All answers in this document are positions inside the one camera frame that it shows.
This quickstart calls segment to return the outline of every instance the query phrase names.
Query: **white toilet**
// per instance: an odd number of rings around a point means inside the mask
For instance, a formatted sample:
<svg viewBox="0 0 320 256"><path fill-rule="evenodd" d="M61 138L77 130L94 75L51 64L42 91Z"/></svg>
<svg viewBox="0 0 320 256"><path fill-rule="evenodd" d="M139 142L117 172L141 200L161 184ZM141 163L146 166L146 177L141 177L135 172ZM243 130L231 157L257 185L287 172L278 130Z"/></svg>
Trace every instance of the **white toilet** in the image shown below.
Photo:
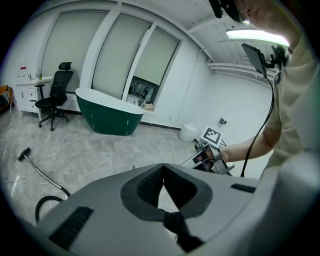
<svg viewBox="0 0 320 256"><path fill-rule="evenodd" d="M192 142L197 138L201 131L201 125L196 123L187 123L182 126L179 138L184 142Z"/></svg>

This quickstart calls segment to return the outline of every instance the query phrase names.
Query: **green bathtub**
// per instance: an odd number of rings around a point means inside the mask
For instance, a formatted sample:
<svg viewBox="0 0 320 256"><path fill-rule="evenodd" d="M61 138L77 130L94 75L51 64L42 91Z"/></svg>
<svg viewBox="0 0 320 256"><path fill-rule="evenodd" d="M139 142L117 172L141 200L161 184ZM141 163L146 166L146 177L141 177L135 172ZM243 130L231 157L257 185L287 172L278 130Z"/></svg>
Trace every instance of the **green bathtub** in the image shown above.
<svg viewBox="0 0 320 256"><path fill-rule="evenodd" d="M94 89L78 88L75 94L84 119L99 134L131 135L144 114L140 107Z"/></svg>

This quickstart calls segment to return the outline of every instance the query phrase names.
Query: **marble floor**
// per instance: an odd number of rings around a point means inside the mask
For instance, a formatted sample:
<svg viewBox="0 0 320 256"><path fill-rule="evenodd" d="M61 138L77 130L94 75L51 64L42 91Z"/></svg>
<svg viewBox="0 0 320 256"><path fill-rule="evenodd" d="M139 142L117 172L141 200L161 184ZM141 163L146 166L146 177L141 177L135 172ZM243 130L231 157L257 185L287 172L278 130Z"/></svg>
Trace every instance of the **marble floor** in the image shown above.
<svg viewBox="0 0 320 256"><path fill-rule="evenodd" d="M181 141L176 130L139 125L131 136L101 135L93 132L81 115L66 115L69 122L55 119L53 132L50 121L39 128L34 113L20 116L12 110L0 115L1 187L13 211L34 225L35 207L42 197L66 196L48 185L25 160L17 160L27 147L34 164L55 182L64 184L71 194L92 181L129 171L133 165L181 164L195 154L194 143ZM46 203L40 218L56 204ZM166 191L161 193L159 207L176 211Z"/></svg>

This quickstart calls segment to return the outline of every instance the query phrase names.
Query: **ceiling light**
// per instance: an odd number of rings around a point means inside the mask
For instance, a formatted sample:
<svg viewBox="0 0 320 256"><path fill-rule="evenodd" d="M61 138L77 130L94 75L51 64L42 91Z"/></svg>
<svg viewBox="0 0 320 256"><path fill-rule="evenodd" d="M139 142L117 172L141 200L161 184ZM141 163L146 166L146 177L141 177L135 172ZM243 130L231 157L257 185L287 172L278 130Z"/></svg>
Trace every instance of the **ceiling light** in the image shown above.
<svg viewBox="0 0 320 256"><path fill-rule="evenodd" d="M276 43L284 46L289 46L288 41L281 35L271 34L257 29L228 29L226 35L230 39L249 39L260 40L271 43Z"/></svg>

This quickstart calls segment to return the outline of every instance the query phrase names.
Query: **white cabinet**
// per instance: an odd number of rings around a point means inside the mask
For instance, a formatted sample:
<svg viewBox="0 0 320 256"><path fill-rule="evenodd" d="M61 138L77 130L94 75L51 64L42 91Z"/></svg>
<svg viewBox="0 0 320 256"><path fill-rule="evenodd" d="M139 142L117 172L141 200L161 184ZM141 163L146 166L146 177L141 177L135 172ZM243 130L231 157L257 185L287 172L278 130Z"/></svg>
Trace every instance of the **white cabinet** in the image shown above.
<svg viewBox="0 0 320 256"><path fill-rule="evenodd" d="M22 111L33 112L39 115L39 119L42 120L41 109L35 106L35 103L41 100L40 89L35 87L36 85L45 85L43 89L43 97L50 96L52 77L43 77L42 80L18 80L14 88L14 96L16 104L20 113Z"/></svg>

